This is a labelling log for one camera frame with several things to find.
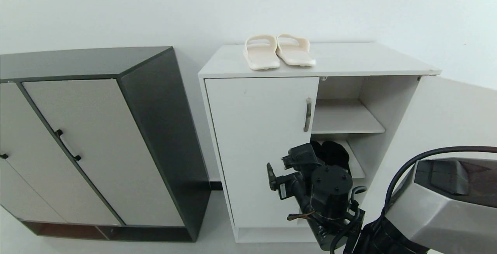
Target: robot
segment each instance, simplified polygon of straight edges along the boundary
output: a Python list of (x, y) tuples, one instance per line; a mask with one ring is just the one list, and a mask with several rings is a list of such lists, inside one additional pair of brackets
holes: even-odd
[(332, 254), (344, 245), (344, 254), (497, 253), (497, 162), (425, 159), (469, 151), (497, 153), (497, 147), (453, 146), (415, 156), (394, 176), (378, 219), (364, 228), (365, 211), (354, 195), (367, 188), (353, 188), (349, 169), (326, 164), (311, 144), (282, 158), (295, 173), (276, 177), (268, 163), (269, 186), (281, 200), (296, 199), (302, 213), (287, 220), (306, 219), (321, 249)]

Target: floor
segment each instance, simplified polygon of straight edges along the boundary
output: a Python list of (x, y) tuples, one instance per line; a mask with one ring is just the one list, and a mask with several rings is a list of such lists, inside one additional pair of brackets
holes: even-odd
[(222, 191), (213, 191), (197, 243), (136, 243), (35, 236), (3, 208), (0, 254), (324, 254), (315, 243), (236, 244)]

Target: cabinet shelf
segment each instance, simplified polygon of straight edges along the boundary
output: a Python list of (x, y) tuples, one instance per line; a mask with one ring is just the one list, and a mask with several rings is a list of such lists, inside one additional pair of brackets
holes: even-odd
[(312, 134), (364, 134), (372, 132), (385, 132), (385, 128), (359, 100), (316, 100)]
[(359, 164), (359, 161), (355, 157), (355, 155), (352, 151), (352, 148), (350, 148), (347, 141), (340, 140), (340, 141), (334, 141), (334, 142), (343, 146), (343, 148), (345, 148), (345, 150), (347, 151), (348, 156), (349, 156), (348, 165), (350, 167), (350, 174), (352, 175), (352, 178), (354, 178), (354, 179), (365, 178), (366, 174), (362, 170), (361, 164)]

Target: white cabinet door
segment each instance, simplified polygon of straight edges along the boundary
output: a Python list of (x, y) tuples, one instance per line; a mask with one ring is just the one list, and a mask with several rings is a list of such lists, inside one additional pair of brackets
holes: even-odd
[(119, 224), (52, 138), (16, 84), (0, 84), (0, 146), (7, 161), (67, 222)]
[[(419, 153), (445, 146), (497, 146), (497, 91), (442, 77), (422, 77), (369, 188), (365, 222), (380, 214), (387, 187), (398, 169)], [(491, 153), (437, 157), (496, 160)]]
[(291, 147), (308, 143), (304, 131), (306, 100), (312, 115), (318, 77), (206, 79), (207, 96), (236, 227), (293, 227), (289, 213), (298, 213), (295, 199), (279, 199), (268, 183), (266, 164), (277, 176), (281, 157)]
[(184, 226), (114, 79), (24, 84), (79, 166), (130, 225)]
[(22, 220), (65, 223), (6, 160), (0, 160), (0, 204)]

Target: beige cabinet door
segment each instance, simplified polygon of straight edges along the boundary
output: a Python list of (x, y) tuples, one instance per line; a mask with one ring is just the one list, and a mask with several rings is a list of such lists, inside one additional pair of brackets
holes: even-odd
[(0, 150), (19, 175), (65, 221), (119, 224), (88, 185), (16, 84), (0, 84)]
[(7, 160), (0, 160), (0, 204), (21, 220), (66, 222), (23, 180)]
[(78, 165), (129, 225), (184, 226), (117, 81), (26, 82)]

